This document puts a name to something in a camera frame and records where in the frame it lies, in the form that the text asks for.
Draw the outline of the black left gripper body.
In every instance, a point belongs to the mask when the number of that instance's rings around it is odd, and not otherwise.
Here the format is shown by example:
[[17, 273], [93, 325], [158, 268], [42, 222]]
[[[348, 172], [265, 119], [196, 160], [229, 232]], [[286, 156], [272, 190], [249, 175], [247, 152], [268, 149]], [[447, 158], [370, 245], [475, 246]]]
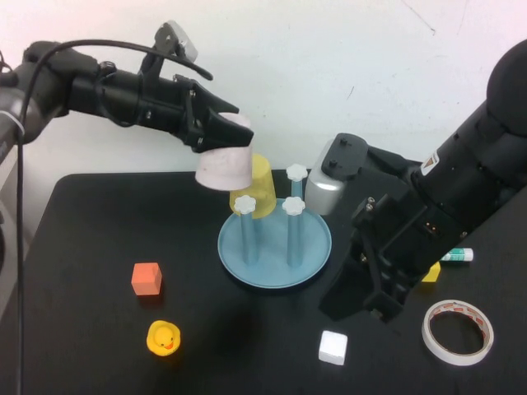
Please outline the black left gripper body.
[[203, 101], [201, 86], [194, 79], [138, 74], [138, 108], [142, 126], [168, 132], [197, 153], [206, 151], [205, 127], [210, 110]]

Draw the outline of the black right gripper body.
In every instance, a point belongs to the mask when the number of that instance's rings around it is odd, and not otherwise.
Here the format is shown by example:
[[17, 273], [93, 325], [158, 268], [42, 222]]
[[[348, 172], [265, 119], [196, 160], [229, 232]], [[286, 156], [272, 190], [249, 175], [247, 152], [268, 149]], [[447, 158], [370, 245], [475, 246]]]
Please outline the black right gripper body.
[[365, 199], [352, 214], [375, 293], [402, 295], [471, 231], [415, 192]]

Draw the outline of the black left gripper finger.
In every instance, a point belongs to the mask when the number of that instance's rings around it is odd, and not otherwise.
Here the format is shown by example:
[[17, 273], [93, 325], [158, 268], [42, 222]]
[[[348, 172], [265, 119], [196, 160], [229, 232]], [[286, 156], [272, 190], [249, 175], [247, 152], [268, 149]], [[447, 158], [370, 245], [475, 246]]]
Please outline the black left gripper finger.
[[238, 114], [240, 109], [233, 104], [214, 95], [202, 85], [194, 82], [193, 112], [196, 116], [205, 116], [209, 112]]
[[254, 132], [243, 114], [211, 112], [204, 128], [204, 150], [248, 146]]

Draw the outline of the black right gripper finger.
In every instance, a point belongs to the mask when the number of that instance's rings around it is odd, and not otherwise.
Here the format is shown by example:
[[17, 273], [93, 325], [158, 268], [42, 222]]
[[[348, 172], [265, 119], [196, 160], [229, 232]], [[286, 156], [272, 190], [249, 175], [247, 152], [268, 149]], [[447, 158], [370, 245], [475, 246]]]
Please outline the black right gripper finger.
[[368, 266], [347, 258], [319, 302], [319, 310], [339, 321], [365, 309], [364, 301], [373, 291]]
[[405, 287], [395, 286], [388, 291], [374, 287], [364, 299], [364, 309], [381, 322], [389, 323], [402, 312], [406, 299]]

